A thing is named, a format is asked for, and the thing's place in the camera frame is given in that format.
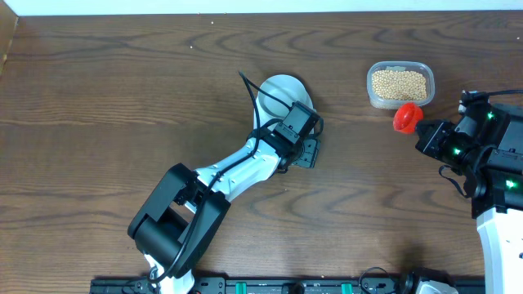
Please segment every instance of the robotic arm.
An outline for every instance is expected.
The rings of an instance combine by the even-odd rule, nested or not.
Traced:
[[[149,280],[160,293],[187,293],[193,287],[190,271],[238,195],[291,164],[314,166],[320,142],[310,133],[320,119],[295,102],[273,131],[268,128],[273,122],[267,122],[219,163],[194,171],[178,163],[167,171],[127,230],[150,263]],[[189,208],[193,220],[187,223],[170,208],[172,203]]]
[[[491,105],[489,97],[518,91],[464,92],[458,124],[421,121],[416,149],[467,178],[472,218],[485,258],[486,293],[517,293],[523,278],[523,109]]]

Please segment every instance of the white round object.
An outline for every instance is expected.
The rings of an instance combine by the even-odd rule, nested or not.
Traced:
[[[312,100],[303,84],[295,77],[287,74],[279,74],[268,78],[260,88],[268,94],[282,100],[289,107],[293,107],[293,102],[300,101],[304,105],[313,109]],[[284,119],[288,114],[288,109],[278,101],[258,92],[256,106],[260,113],[260,126],[272,118]],[[256,114],[254,114],[254,128],[256,125]]]

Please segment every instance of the chickpeas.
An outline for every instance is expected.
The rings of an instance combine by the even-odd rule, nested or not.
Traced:
[[[414,71],[379,70],[373,73],[373,90],[387,100],[425,100],[426,79]]]

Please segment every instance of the container of chickpeas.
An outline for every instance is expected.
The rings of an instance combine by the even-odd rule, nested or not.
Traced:
[[[370,104],[379,109],[398,109],[409,102],[424,106],[436,93],[434,74],[419,62],[378,62],[367,73],[367,91]]]

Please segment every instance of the red bowl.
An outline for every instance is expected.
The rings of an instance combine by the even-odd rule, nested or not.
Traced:
[[[416,125],[423,119],[423,111],[416,104],[410,102],[401,106],[394,115],[394,130],[404,134],[412,134]]]

